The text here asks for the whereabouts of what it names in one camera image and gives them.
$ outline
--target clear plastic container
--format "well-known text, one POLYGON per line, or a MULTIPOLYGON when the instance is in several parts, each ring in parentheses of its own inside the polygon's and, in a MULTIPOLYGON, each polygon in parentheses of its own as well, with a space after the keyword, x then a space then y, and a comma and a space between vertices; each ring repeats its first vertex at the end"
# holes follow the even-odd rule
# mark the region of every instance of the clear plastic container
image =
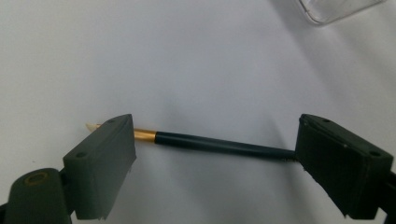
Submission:
POLYGON ((297 0, 306 17, 316 24, 326 24, 349 16, 386 0, 297 0))

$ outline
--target white surface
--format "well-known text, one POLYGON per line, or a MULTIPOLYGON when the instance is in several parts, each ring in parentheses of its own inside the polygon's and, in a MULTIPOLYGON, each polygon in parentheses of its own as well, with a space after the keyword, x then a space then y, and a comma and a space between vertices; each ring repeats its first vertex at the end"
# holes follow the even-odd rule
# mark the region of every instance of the white surface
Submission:
MULTIPOLYGON (((289 149, 309 113, 396 155, 395 11, 315 27, 292 0, 2 1, 0 202, 19 176, 61 169, 85 122, 126 113, 135 127, 289 149)), ((136 148, 100 223, 384 220, 344 219, 299 164, 136 148)))

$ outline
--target gold ferrule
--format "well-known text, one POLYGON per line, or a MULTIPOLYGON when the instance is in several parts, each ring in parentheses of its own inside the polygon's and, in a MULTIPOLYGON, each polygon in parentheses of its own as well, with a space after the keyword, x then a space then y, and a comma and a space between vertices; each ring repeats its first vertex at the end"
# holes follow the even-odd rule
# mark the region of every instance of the gold ferrule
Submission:
POLYGON ((157 134, 156 131, 134 129, 134 139, 137 141, 154 143, 155 142, 155 134, 157 134))

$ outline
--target white table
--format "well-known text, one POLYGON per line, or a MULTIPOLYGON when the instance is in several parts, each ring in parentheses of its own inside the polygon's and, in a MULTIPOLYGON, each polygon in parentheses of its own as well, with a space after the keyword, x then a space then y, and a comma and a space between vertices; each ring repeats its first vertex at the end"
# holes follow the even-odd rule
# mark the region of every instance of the white table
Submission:
MULTIPOLYGON (((396 3, 323 27, 294 0, 0 3, 0 202, 63 168, 85 122, 294 149, 303 113, 396 155, 396 3)), ((383 223, 344 219, 298 163, 136 144, 106 222, 383 223)))

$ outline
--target black brush handle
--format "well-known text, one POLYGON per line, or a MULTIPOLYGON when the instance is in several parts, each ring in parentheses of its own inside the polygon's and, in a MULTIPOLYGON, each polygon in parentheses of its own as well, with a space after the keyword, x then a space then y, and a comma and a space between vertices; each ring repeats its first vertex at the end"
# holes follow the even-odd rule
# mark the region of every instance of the black brush handle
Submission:
POLYGON ((292 150, 255 146, 181 133, 157 132, 155 135, 155 144, 170 147, 183 147, 200 151, 279 159, 283 161, 296 161, 295 153, 292 150))

